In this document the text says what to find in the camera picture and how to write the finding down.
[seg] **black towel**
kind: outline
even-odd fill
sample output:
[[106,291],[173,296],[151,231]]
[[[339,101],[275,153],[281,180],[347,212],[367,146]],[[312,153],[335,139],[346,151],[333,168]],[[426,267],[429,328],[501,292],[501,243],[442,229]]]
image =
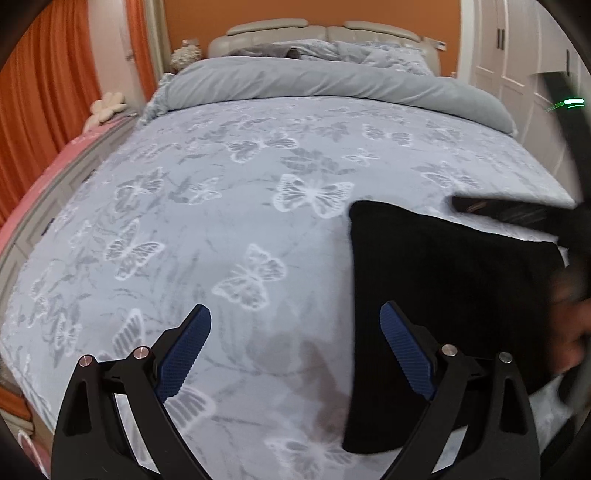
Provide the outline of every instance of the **black towel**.
[[[355,370],[343,448],[378,453],[401,447],[426,400],[406,381],[379,327],[394,300],[440,343],[493,358],[513,354],[529,393],[547,366],[551,277],[564,268],[556,245],[525,242],[400,207],[356,202],[349,211],[355,276]],[[466,424],[462,406],[456,426]]]

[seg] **pillow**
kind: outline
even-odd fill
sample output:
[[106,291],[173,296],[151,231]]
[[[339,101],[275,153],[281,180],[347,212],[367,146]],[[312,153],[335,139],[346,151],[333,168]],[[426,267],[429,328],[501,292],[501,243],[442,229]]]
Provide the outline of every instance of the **pillow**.
[[301,58],[297,48],[289,45],[278,45],[275,43],[260,43],[252,47],[239,48],[232,50],[228,57],[278,57],[283,59]]
[[364,64],[371,64],[375,58],[381,58],[380,54],[382,54],[385,61],[390,64],[387,68],[392,68],[399,72],[414,73],[415,75],[434,76],[425,61],[422,48],[402,46],[395,42],[379,41],[362,42],[357,45],[367,46],[374,50],[374,53],[368,57]]
[[339,51],[330,42],[319,38],[305,38],[303,40],[287,40],[275,42],[275,45],[287,45],[297,48],[303,60],[339,61]]

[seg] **butterfly print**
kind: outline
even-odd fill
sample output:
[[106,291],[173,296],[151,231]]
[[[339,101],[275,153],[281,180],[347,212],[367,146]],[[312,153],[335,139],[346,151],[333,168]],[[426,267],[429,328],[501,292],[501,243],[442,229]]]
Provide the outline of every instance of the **butterfly print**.
[[80,227],[80,229],[72,235],[72,237],[68,240],[70,244],[70,248],[77,248],[82,243],[82,239],[86,236],[88,232],[92,230],[92,224],[88,220],[84,220],[84,224]]
[[388,138],[388,134],[386,132],[369,124],[363,124],[362,133],[363,136],[369,140],[384,140]]
[[56,333],[53,338],[53,347],[56,350],[63,349],[65,356],[72,356],[76,349],[81,329],[82,324],[76,323],[73,325],[66,314],[60,312],[56,324]]
[[165,248],[165,245],[159,242],[134,244],[138,230],[139,219],[136,218],[127,224],[120,237],[113,240],[105,250],[104,259],[119,264],[115,274],[117,280],[123,281],[132,277],[138,268],[143,267],[150,258]]
[[250,130],[255,125],[261,124],[263,122],[267,122],[269,120],[273,120],[273,119],[271,117],[253,118],[252,120],[244,121],[243,123],[241,123],[240,127],[238,127],[238,128],[240,130]]
[[440,164],[426,164],[420,167],[413,167],[413,170],[421,172],[421,175],[437,183],[439,186],[448,189],[451,187],[462,189],[471,187],[480,189],[480,185],[473,178],[465,174],[464,171],[452,167],[447,162]]
[[210,140],[212,142],[220,143],[228,135],[228,126],[221,125],[216,130],[210,130],[209,132],[205,133],[202,137],[198,137],[199,140]]
[[288,438],[265,439],[287,480],[321,480],[327,467],[351,468],[359,458],[338,443],[301,442]]
[[309,203],[320,218],[333,218],[343,213],[354,186],[348,182],[324,186],[307,184],[301,178],[285,173],[277,185],[273,205],[280,212],[290,212]]
[[168,198],[175,203],[189,203],[189,197],[184,195],[189,188],[191,188],[191,177],[186,177],[175,190],[168,193]]
[[246,140],[226,144],[226,148],[232,153],[230,158],[236,163],[248,162],[267,147],[290,150],[297,148],[298,143],[294,138],[289,138],[284,131],[277,131],[266,140]]
[[336,122],[328,127],[318,127],[316,133],[323,137],[329,137],[334,142],[338,142],[345,135],[349,135],[349,130],[347,129],[347,122]]
[[49,302],[43,295],[39,295],[35,299],[35,305],[33,305],[33,313],[29,317],[27,328],[31,328],[35,325],[37,320],[41,320],[49,313]]
[[200,203],[206,202],[208,200],[220,198],[222,194],[216,190],[213,190],[213,186],[218,180],[219,178],[214,177],[189,187],[189,190],[194,194],[189,200],[189,205],[199,205]]
[[343,155],[342,158],[344,158],[345,160],[352,161],[352,162],[354,162],[357,165],[360,165],[362,167],[367,167],[369,165],[369,160],[377,160],[377,159],[379,159],[379,157],[377,155],[374,155],[373,153],[368,152],[364,148],[358,148],[357,149],[357,154],[354,154],[354,155]]
[[146,175],[137,175],[133,180],[122,183],[115,190],[115,206],[117,213],[133,210],[137,203],[134,199],[138,195],[159,192],[164,183],[162,168],[158,167]]
[[431,128],[432,131],[430,134],[427,134],[426,137],[430,140],[433,140],[434,142],[455,144],[462,137],[462,134],[459,130],[455,130],[453,128],[442,128],[440,125],[431,120],[427,121],[427,127]]
[[287,276],[287,267],[279,258],[272,257],[255,244],[246,249],[244,261],[246,266],[237,264],[238,270],[216,284],[212,293],[255,312],[269,305],[264,283],[283,280]]
[[196,423],[216,412],[213,399],[188,385],[182,385],[174,397],[167,398],[164,407],[180,433],[188,432]]
[[413,144],[413,138],[405,132],[385,132],[373,125],[363,124],[363,136],[369,140],[394,140],[401,147],[410,147]]
[[[156,133],[157,137],[161,137],[162,135],[163,135],[162,133],[159,133],[159,132]],[[134,163],[137,159],[141,158],[141,159],[143,159],[143,163],[149,163],[150,161],[155,159],[157,155],[161,154],[163,151],[168,150],[169,148],[173,148],[175,150],[181,150],[182,147],[178,143],[171,143],[171,144],[166,144],[166,145],[158,145],[158,144],[154,143],[154,144],[151,144],[150,146],[148,146],[147,148],[140,150],[138,154],[130,157],[130,159],[131,159],[130,161],[131,161],[131,163]]]
[[101,352],[96,357],[100,362],[126,358],[137,347],[146,344],[144,316],[140,309],[131,309],[122,327],[113,337],[112,346],[115,357]]
[[41,273],[39,278],[31,284],[31,288],[29,289],[29,296],[33,300],[35,300],[39,295],[41,295],[41,292],[43,291],[43,288],[45,287],[45,284],[47,282],[47,276],[51,272],[52,266],[53,262],[50,263],[49,266],[43,271],[43,273]]
[[191,133],[197,130],[198,128],[205,128],[206,126],[213,123],[213,118],[205,118],[200,120],[191,120],[186,122],[183,126],[185,127],[186,133]]

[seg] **wardrobe door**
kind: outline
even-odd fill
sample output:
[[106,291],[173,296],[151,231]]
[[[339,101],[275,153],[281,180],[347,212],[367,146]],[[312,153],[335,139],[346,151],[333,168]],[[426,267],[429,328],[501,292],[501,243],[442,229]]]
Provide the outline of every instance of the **wardrobe door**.
[[[574,77],[573,87],[576,89],[577,95],[585,100],[589,100],[591,98],[591,74],[589,74],[587,67],[584,65],[583,60],[581,60],[579,55],[576,56],[575,60],[574,72],[571,73],[571,76]],[[587,105],[583,111],[587,115],[587,122],[591,125],[589,105]],[[564,153],[554,176],[572,198],[577,201],[582,200],[579,178],[566,145],[564,146]]]
[[477,0],[475,7],[476,45],[472,85],[498,96],[503,60],[501,32],[505,26],[503,0]]
[[534,103],[532,74],[538,67],[538,22],[535,0],[501,0],[506,13],[506,27],[501,35],[504,54],[499,99],[515,120],[523,142]]
[[[540,55],[536,71],[563,72],[567,68],[567,58],[569,58],[569,63],[573,61],[571,58],[573,47],[548,11],[538,2],[533,3],[535,3],[535,17],[540,32],[538,36]],[[551,106],[550,97],[544,83],[536,78],[531,119],[524,132],[523,146],[550,173],[556,174],[564,153],[565,143],[554,114],[546,112],[549,106]]]

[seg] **bed frame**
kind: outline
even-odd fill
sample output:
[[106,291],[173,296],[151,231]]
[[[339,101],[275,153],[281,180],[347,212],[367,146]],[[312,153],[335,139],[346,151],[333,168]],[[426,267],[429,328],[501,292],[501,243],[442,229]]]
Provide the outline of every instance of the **bed frame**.
[[212,40],[207,56],[222,57],[238,48],[252,47],[259,43],[318,38],[324,41],[390,41],[403,46],[419,47],[433,73],[441,75],[439,55],[433,41],[403,28],[380,23],[347,21],[342,27],[309,25],[303,18],[277,18],[237,25],[223,37]]

